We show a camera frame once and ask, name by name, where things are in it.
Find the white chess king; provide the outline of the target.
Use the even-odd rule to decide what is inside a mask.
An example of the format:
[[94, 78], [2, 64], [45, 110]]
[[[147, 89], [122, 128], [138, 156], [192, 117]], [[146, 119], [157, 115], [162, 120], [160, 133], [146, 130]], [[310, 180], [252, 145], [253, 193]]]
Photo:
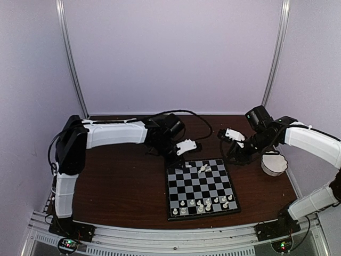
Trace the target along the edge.
[[206, 210], [206, 211], [210, 211], [210, 210], [211, 210], [211, 205], [212, 205], [211, 200], [210, 200], [210, 198], [208, 198], [208, 199], [206, 200], [205, 210]]

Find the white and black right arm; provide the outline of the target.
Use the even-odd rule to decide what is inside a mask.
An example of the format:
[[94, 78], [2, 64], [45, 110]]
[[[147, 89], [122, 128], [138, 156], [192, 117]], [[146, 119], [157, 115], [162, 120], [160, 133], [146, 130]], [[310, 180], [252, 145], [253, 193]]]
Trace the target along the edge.
[[[268, 111], [274, 118], [288, 115], [305, 124], [340, 137], [340, 110], [331, 105], [311, 106], [271, 106]], [[281, 146], [289, 162], [292, 179], [303, 196], [329, 183], [337, 170], [326, 161], [306, 153], [303, 150]], [[242, 207], [244, 223], [265, 221], [275, 218], [277, 212], [294, 199], [294, 190], [286, 175], [270, 177], [263, 173], [260, 162], [256, 161], [244, 167], [230, 167]]]

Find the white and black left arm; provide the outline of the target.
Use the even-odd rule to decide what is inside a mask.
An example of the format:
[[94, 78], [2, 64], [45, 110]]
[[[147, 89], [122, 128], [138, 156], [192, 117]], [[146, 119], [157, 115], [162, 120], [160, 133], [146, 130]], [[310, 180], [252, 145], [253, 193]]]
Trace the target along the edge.
[[73, 236], [76, 224], [70, 220], [76, 181], [86, 165], [88, 152], [119, 145], [145, 145], [155, 149], [165, 161], [180, 160], [175, 137], [185, 129], [181, 119], [164, 117], [98, 121], [70, 116], [62, 131], [53, 139], [55, 156], [48, 157], [55, 178], [55, 226], [65, 237]]

